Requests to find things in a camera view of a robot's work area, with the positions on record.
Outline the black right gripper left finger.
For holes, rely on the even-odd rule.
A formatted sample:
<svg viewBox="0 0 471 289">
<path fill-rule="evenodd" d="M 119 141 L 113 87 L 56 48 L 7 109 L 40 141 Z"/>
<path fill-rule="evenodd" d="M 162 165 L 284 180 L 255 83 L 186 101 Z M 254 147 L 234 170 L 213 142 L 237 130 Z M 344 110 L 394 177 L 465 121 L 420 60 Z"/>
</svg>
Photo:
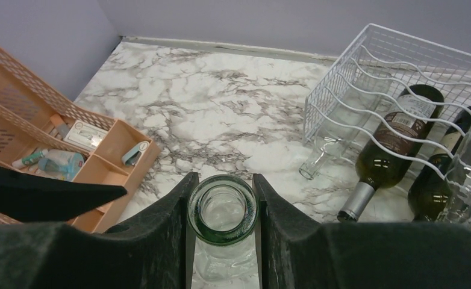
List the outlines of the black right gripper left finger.
<svg viewBox="0 0 471 289">
<path fill-rule="evenodd" d="M 195 237 L 188 173 L 167 194 L 103 234 L 65 223 L 0 225 L 0 288 L 190 288 Z"/>
</svg>

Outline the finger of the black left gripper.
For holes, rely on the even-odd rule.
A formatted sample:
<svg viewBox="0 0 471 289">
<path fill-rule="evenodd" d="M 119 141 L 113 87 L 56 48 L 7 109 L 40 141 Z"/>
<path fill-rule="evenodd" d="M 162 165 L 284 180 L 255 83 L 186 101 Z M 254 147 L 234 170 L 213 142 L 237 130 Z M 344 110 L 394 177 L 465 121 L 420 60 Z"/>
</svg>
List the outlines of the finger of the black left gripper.
<svg viewBox="0 0 471 289">
<path fill-rule="evenodd" d="M 0 167 L 0 213 L 20 222 L 65 222 L 126 196 L 117 185 L 83 184 Z"/>
</svg>

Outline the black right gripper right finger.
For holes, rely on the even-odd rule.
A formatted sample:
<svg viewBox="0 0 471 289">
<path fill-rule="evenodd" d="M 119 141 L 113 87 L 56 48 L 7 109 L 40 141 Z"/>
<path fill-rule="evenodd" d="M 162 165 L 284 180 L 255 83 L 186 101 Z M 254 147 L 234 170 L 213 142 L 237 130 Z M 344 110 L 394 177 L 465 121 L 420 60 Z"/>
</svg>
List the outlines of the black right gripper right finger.
<svg viewBox="0 0 471 289">
<path fill-rule="evenodd" d="M 319 223 L 253 176 L 261 288 L 471 288 L 471 231 L 450 223 Z"/>
</svg>

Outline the clear square glass bottle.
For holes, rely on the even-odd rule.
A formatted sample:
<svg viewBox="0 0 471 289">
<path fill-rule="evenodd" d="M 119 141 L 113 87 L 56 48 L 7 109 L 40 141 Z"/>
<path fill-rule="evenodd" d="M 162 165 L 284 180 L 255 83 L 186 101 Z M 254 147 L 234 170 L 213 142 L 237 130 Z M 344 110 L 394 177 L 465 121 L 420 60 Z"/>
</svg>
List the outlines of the clear square glass bottle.
<svg viewBox="0 0 471 289">
<path fill-rule="evenodd" d="M 204 179 L 187 201 L 196 235 L 195 270 L 206 282 L 239 278 L 257 269 L 254 228 L 259 205 L 241 178 L 220 174 Z"/>
</svg>

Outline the green wine bottle white label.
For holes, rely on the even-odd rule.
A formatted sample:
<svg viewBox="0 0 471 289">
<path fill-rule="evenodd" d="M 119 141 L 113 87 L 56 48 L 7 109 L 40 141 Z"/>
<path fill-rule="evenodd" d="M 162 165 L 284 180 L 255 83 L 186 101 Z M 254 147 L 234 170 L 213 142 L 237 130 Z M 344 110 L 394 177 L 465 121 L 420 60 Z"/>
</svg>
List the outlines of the green wine bottle white label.
<svg viewBox="0 0 471 289">
<path fill-rule="evenodd" d="M 371 198 L 380 188 L 398 184 L 411 166 L 410 160 L 400 156 L 415 157 L 433 122 L 427 119 L 439 117 L 443 106 L 443 94 L 435 87 L 416 84 L 403 90 L 379 124 L 373 136 L 360 152 L 355 165 L 359 177 L 355 188 L 337 214 L 340 222 L 356 222 Z"/>
</svg>

